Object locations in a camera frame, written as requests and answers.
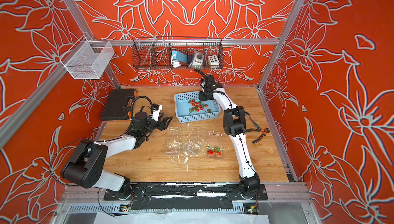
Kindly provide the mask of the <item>clear acrylic wall box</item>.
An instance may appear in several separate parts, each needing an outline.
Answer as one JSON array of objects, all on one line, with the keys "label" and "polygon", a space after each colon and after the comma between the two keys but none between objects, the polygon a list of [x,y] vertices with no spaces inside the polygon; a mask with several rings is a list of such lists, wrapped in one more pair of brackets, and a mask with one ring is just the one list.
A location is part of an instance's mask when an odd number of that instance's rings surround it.
[{"label": "clear acrylic wall box", "polygon": [[73,79],[100,79],[114,55],[111,42],[104,41],[102,46],[82,41],[61,60],[62,65]]}]

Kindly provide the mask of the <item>pile of strawberries in basket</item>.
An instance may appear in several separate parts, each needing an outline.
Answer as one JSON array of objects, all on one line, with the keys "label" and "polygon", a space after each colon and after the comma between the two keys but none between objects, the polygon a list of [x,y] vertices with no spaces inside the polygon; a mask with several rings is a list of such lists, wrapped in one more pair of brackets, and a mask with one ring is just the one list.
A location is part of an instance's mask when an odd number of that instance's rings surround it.
[{"label": "pile of strawberries in basket", "polygon": [[203,101],[199,101],[196,99],[190,99],[188,101],[189,104],[189,109],[188,112],[189,114],[193,114],[195,112],[207,112],[207,113],[211,113],[212,110],[210,109],[210,106],[206,103],[204,103]]}]

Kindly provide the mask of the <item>white button box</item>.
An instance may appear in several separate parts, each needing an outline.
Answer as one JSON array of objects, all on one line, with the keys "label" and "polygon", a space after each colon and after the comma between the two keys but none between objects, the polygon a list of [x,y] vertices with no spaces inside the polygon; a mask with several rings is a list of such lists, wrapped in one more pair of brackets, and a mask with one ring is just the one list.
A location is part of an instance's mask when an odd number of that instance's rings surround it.
[{"label": "white button box", "polygon": [[219,69],[220,68],[220,61],[216,55],[210,55],[207,57],[207,61],[211,69]]}]

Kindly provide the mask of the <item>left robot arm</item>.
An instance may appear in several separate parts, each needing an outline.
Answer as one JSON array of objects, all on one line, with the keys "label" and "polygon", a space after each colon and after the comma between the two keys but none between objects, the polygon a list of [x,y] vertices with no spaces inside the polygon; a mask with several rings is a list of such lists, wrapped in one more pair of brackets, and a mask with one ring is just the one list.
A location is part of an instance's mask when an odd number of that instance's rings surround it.
[{"label": "left robot arm", "polygon": [[61,178],[85,189],[100,188],[126,199],[132,194],[130,179],[104,170],[105,160],[125,151],[139,148],[154,130],[166,130],[173,117],[164,117],[162,106],[152,105],[152,112],[141,110],[131,118],[130,126],[118,138],[107,141],[84,139],[61,170]]}]

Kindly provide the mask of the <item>orange handled pliers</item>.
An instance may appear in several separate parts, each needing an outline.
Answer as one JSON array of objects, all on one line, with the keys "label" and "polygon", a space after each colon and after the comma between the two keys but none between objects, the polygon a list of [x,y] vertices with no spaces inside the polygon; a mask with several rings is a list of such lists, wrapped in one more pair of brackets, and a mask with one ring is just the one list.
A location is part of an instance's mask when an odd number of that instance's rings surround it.
[{"label": "orange handled pliers", "polygon": [[264,129],[260,128],[260,126],[251,118],[251,116],[248,112],[245,112],[245,115],[249,118],[249,120],[255,126],[255,128],[246,129],[246,133],[261,132],[260,136],[257,139],[255,139],[254,141],[252,141],[253,144],[256,144],[259,141],[261,141],[263,137],[265,137],[267,134],[270,133],[270,129],[269,128],[264,128]]}]

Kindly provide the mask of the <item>blue white device in basket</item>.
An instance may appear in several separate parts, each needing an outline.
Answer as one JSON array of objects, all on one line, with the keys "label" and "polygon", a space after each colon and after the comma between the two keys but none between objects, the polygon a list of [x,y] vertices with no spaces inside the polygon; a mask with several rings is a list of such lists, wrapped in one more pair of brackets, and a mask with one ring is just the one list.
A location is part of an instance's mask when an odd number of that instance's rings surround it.
[{"label": "blue white device in basket", "polygon": [[181,64],[187,63],[187,55],[180,51],[173,50],[170,56],[170,63],[174,68],[178,68]]}]

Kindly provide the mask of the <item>clear clamshell container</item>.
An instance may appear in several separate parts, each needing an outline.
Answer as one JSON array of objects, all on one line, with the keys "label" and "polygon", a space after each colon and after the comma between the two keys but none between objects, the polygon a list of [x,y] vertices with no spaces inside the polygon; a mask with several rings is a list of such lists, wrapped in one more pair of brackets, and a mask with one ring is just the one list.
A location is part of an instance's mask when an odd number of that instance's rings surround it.
[{"label": "clear clamshell container", "polygon": [[202,152],[202,143],[194,137],[188,138],[183,145],[183,151],[187,156],[197,156]]},{"label": "clear clamshell container", "polygon": [[[224,157],[224,139],[226,138],[226,134],[223,132],[217,132],[214,130],[198,130],[199,141],[202,143],[202,152],[199,153],[201,156],[205,156],[208,159],[222,159]],[[223,157],[209,157],[206,154],[206,147],[221,147]]]},{"label": "clear clamshell container", "polygon": [[182,129],[178,127],[166,130],[164,153],[175,155],[182,152]]}]

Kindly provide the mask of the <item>blue perforated plastic basket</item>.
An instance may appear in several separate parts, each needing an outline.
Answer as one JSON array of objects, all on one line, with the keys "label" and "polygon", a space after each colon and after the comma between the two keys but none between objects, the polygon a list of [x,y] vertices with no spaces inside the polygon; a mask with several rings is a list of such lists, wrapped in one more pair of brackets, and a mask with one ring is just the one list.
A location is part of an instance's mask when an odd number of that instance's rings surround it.
[{"label": "blue perforated plastic basket", "polygon": [[199,91],[174,95],[175,114],[180,123],[216,119],[221,108],[215,100],[202,101]]}]

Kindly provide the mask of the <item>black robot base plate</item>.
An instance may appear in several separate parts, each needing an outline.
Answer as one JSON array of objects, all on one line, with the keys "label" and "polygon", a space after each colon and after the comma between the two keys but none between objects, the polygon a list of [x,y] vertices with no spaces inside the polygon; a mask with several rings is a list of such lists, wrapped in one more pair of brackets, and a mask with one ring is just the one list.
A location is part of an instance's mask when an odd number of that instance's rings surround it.
[{"label": "black robot base plate", "polygon": [[238,184],[135,183],[130,186],[131,192],[126,196],[106,190],[105,201],[120,203],[114,213],[162,210],[246,213],[245,208],[268,200],[264,185],[250,196],[242,193]]}]

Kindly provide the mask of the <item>black plastic tool case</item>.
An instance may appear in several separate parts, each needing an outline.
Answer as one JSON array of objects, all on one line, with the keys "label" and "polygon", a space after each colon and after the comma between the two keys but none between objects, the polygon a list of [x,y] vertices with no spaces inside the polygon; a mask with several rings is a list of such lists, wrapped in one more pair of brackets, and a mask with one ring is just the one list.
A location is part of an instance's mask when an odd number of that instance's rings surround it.
[{"label": "black plastic tool case", "polygon": [[129,120],[131,118],[131,103],[136,96],[136,89],[112,90],[100,114],[101,121]]}]

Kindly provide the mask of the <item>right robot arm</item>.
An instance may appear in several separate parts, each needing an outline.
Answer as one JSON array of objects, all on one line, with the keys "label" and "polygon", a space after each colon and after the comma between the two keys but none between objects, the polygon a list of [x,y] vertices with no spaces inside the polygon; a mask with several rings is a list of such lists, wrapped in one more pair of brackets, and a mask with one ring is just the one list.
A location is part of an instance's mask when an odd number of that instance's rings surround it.
[{"label": "right robot arm", "polygon": [[247,148],[245,109],[230,99],[224,87],[212,75],[202,74],[200,87],[200,100],[215,101],[223,110],[223,129],[234,146],[239,165],[240,194],[247,199],[258,196],[261,184]]}]

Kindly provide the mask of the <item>grey box with dials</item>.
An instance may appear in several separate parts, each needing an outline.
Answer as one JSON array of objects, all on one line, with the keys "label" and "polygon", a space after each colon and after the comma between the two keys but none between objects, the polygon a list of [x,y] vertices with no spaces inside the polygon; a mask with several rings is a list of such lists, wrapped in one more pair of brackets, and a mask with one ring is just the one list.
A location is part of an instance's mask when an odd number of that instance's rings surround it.
[{"label": "grey box with dials", "polygon": [[189,66],[192,67],[202,67],[204,64],[204,54],[199,51],[195,51],[193,56],[189,57],[188,63]]}]

